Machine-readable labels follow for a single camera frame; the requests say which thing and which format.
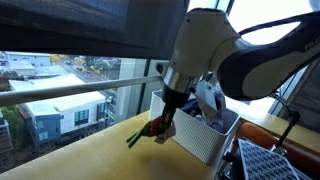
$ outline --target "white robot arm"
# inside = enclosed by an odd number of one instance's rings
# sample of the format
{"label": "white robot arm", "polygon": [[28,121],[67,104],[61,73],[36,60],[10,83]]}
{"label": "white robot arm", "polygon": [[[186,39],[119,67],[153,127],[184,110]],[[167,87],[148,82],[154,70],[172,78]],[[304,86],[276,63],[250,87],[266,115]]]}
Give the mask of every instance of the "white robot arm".
{"label": "white robot arm", "polygon": [[214,72],[225,95],[236,100],[260,99],[275,92],[320,54],[320,11],[276,23],[296,21],[300,21],[300,25],[280,40],[252,45],[232,28],[225,12],[190,11],[181,25],[164,77],[162,99],[166,106],[161,128],[165,130],[170,126],[175,108],[184,105],[192,87],[207,71]]}

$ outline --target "city view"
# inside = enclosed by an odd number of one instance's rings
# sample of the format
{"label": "city view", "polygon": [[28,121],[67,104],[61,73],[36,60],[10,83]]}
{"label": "city view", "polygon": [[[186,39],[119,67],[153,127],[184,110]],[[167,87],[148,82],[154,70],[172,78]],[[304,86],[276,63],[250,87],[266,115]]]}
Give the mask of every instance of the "city view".
{"label": "city view", "polygon": [[[0,91],[119,79],[114,57],[0,52]],[[117,89],[0,107],[0,173],[114,123]]]}

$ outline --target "table surface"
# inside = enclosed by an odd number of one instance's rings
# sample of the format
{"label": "table surface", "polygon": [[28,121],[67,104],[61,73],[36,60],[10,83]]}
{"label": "table surface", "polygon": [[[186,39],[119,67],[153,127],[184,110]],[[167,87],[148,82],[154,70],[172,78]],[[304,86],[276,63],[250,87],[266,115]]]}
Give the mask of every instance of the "table surface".
{"label": "table surface", "polygon": [[147,122],[148,112],[0,175],[0,179],[213,179],[204,164],[172,139],[125,140]]}
{"label": "table surface", "polygon": [[[288,126],[288,121],[277,116],[254,111],[251,107],[244,103],[227,98],[227,107],[234,112],[240,114],[244,121],[254,123],[264,129],[272,132],[274,135],[282,135]],[[296,125],[294,126],[287,136],[287,139],[295,145],[299,145],[317,156],[320,156],[320,134],[307,129],[305,127]]]}

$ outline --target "white basket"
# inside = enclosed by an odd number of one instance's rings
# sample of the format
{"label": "white basket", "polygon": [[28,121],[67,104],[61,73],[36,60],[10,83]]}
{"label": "white basket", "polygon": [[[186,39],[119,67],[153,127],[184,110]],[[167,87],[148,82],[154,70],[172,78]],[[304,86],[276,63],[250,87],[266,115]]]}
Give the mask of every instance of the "white basket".
{"label": "white basket", "polygon": [[[162,91],[152,93],[149,120],[162,114],[165,104],[161,99],[161,94]],[[231,110],[223,113],[224,128],[222,133],[194,119],[180,109],[176,110],[173,120],[177,133],[172,139],[206,164],[211,164],[214,159],[221,160],[223,152],[230,145],[239,125],[239,115]]]}

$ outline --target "rooftop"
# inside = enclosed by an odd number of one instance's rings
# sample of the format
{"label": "rooftop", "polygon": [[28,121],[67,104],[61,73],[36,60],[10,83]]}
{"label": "rooftop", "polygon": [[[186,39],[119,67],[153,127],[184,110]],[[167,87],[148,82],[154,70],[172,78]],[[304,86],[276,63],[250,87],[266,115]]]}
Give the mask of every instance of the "rooftop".
{"label": "rooftop", "polygon": [[61,66],[40,66],[36,67],[36,76],[66,75],[68,72]]}
{"label": "rooftop", "polygon": [[[84,84],[74,74],[67,74],[48,79],[37,79],[29,81],[9,80],[10,85],[16,91],[61,87],[67,85]],[[26,106],[34,115],[58,114],[59,111],[68,110],[96,100],[105,99],[101,93],[89,92],[59,98],[47,99],[26,103]]]}
{"label": "rooftop", "polygon": [[28,61],[10,61],[10,65],[13,69],[30,69],[30,70],[36,69]]}
{"label": "rooftop", "polygon": [[47,53],[30,53],[30,52],[16,52],[16,51],[6,51],[9,55],[21,55],[21,56],[50,56]]}

